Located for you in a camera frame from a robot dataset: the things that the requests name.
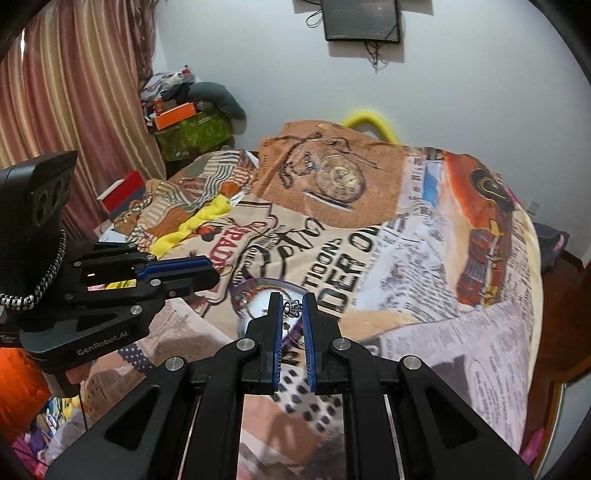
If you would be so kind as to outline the green patterned cloth bundle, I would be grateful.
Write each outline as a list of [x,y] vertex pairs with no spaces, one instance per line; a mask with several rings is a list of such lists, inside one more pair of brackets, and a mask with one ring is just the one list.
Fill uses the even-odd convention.
[[167,162],[194,159],[233,138],[231,121],[222,113],[200,112],[155,133]]

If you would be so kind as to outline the clutter pile of clothes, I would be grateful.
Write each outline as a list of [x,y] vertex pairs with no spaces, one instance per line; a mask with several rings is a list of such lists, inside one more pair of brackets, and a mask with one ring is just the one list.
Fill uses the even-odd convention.
[[197,78],[185,66],[180,71],[154,74],[140,91],[140,102],[151,109],[156,101],[168,102],[184,95]]

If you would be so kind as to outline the newspaper print bed quilt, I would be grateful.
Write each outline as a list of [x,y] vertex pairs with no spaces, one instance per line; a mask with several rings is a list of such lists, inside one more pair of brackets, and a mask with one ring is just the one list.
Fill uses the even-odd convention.
[[[229,289],[280,279],[314,294],[373,354],[422,358],[513,449],[522,444],[542,324],[533,224],[478,159],[406,147],[321,121],[288,123],[256,154],[203,155],[114,223],[149,253],[222,194],[231,211],[160,259],[204,255],[221,279],[171,300],[149,335],[100,358],[83,388],[100,419],[156,366],[212,355],[238,335]],[[276,393],[249,396],[242,479],[342,479],[342,397],[311,394],[304,347],[283,353]]]

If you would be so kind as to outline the orange jacket sleeve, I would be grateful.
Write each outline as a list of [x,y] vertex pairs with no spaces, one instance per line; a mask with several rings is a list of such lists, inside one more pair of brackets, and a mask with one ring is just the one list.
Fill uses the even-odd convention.
[[18,349],[1,349],[1,436],[12,443],[27,432],[50,398],[41,371]]

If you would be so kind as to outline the yellow curved tube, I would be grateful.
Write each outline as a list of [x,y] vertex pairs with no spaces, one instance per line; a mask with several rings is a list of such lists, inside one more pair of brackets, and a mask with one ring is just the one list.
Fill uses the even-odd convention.
[[401,144],[397,134],[390,125],[382,116],[375,112],[366,110],[353,112],[342,121],[342,126],[349,129],[356,129],[358,126],[370,126],[378,133],[379,137],[384,140],[384,142],[396,145]]

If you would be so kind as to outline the grey stuffed pillow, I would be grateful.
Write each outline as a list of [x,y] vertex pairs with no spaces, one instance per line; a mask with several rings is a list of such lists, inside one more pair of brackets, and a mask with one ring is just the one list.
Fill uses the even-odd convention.
[[211,102],[226,116],[235,120],[245,120],[246,114],[223,85],[214,82],[193,83],[188,89],[187,99],[191,102]]

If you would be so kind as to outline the small beaded charm jewelry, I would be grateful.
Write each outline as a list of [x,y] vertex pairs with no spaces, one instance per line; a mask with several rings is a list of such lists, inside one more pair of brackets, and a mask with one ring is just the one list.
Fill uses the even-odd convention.
[[286,301],[283,303],[283,317],[290,319],[300,319],[304,306],[300,300]]

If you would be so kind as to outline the yellow cloth strip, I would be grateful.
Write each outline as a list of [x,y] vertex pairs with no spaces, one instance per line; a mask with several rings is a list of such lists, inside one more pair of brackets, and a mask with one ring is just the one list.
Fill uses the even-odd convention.
[[197,213],[180,224],[176,231],[157,239],[149,253],[157,259],[160,259],[190,234],[195,233],[200,226],[207,222],[217,220],[228,214],[230,211],[230,200],[224,195],[218,194],[211,200],[211,202],[206,203],[204,207],[201,207],[197,211]]

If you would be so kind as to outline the small black wall screen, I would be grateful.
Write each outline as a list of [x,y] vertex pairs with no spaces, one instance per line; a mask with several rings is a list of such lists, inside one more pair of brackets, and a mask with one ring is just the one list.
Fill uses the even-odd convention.
[[328,41],[393,44],[401,41],[397,1],[325,0],[321,5]]

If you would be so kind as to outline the orange box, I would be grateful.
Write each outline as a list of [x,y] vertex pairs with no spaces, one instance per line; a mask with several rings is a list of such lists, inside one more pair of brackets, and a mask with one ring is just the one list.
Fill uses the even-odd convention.
[[187,102],[157,115],[154,119],[154,125],[157,130],[163,130],[196,114],[194,104]]

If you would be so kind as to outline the striped red curtain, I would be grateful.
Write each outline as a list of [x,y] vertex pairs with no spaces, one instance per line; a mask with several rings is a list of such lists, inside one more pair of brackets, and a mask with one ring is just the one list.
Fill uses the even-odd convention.
[[90,238],[106,213],[96,197],[130,171],[161,178],[140,92],[151,78],[153,1],[50,1],[2,35],[1,164],[75,150],[69,236]]

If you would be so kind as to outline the purple heart-shaped tin box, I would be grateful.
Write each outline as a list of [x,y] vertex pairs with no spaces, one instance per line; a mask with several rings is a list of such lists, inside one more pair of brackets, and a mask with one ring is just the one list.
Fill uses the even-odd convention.
[[[252,278],[233,285],[230,289],[230,303],[235,314],[238,315],[238,335],[245,336],[250,321],[266,315],[269,309],[270,295],[280,294],[283,303],[300,300],[301,304],[306,289],[296,284],[273,278]],[[300,319],[284,318],[281,315],[281,334],[283,351],[290,348],[304,347],[303,314]]]

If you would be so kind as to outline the red and white box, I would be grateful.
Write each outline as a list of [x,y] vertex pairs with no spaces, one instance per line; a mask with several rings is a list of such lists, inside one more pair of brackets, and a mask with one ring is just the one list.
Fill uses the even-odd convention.
[[98,197],[110,218],[115,218],[129,208],[134,200],[145,194],[145,182],[138,171],[130,171],[123,178],[115,181]]

